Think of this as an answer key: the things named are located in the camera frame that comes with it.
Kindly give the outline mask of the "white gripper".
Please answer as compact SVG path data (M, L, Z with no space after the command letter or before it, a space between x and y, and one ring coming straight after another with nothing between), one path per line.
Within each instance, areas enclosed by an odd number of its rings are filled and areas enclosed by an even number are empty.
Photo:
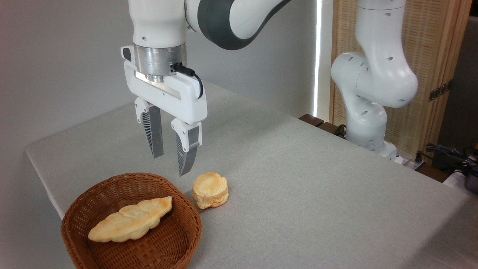
M176 117L172 128L176 133L179 175L188 173L202 145L202 124L208 116L205 92L200 82L184 74L186 46L148 48L123 46L121 56L130 92L135 99L137 122L146 134L153 158L164 154L161 110Z

